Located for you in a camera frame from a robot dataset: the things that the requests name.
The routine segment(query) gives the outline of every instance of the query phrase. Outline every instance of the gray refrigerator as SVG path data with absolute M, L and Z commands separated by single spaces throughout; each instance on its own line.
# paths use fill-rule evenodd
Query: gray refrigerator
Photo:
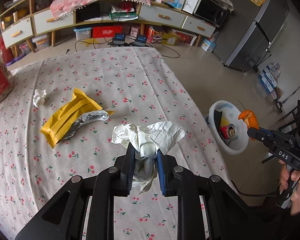
M 289 12 L 287 0 L 230 0 L 234 11 L 220 29 L 213 53 L 229 67 L 249 71 L 266 55 Z

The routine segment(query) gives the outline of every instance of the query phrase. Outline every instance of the metal screw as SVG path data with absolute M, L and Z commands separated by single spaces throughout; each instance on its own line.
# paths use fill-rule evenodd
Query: metal screw
M 73 177 L 71 178 L 71 181 L 72 181 L 73 183 L 77 183 L 77 182 L 79 182 L 80 180 L 81 180 L 80 176 L 73 176 Z
M 118 171 L 118 168 L 112 166 L 112 167 L 110 167 L 110 168 L 108 169 L 108 171 L 109 171 L 110 173 L 116 173 L 116 172 Z
M 182 168 L 181 166 L 175 166 L 175 167 L 173 168 L 173 170 L 174 170 L 175 172 L 183 172 L 183 168 Z
M 213 182 L 219 182 L 221 180 L 221 178 L 218 175 L 212 175 L 211 176 L 211 180 Z

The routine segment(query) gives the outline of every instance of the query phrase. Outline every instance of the refrigerator handle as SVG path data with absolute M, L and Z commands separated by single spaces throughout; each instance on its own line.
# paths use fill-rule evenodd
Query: refrigerator handle
M 253 21 L 254 21 L 255 25 L 258 27 L 258 29 L 261 31 L 261 33 L 263 34 L 263 36 L 265 37 L 265 39 L 269 42 L 269 46 L 270 46 L 271 41 L 268 39 L 266 33 L 264 32 L 264 30 L 262 29 L 262 27 L 260 26 L 260 24 L 257 21 L 255 21 L 255 20 L 253 20 Z

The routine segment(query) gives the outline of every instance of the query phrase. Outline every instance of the yellow wrapper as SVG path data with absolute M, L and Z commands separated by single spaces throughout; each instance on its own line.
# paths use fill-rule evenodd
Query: yellow wrapper
M 66 132 L 70 129 L 72 123 L 77 120 L 83 113 L 102 110 L 93 99 L 88 98 L 80 89 L 75 88 L 72 94 L 72 101 L 58 109 L 49 120 L 42 126 L 42 132 L 54 148 Z

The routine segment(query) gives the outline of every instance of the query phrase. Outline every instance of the drawer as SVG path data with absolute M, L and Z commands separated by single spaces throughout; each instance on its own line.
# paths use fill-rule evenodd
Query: drawer
M 55 29 L 61 29 L 74 24 L 74 16 L 66 15 L 58 20 L 53 20 L 51 10 L 46 10 L 33 15 L 36 34 L 46 33 Z
M 190 16 L 186 17 L 186 20 L 183 23 L 182 28 L 184 30 L 198 33 L 208 38 L 211 37 L 214 30 L 216 29 L 214 26 L 207 24 L 205 21 L 198 20 Z
M 6 48 L 31 36 L 33 36 L 33 32 L 30 17 L 21 20 L 2 32 L 2 38 Z
M 185 17 L 186 16 L 184 14 L 173 10 L 143 5 L 141 7 L 138 20 L 158 22 L 164 25 L 171 25 L 180 28 Z

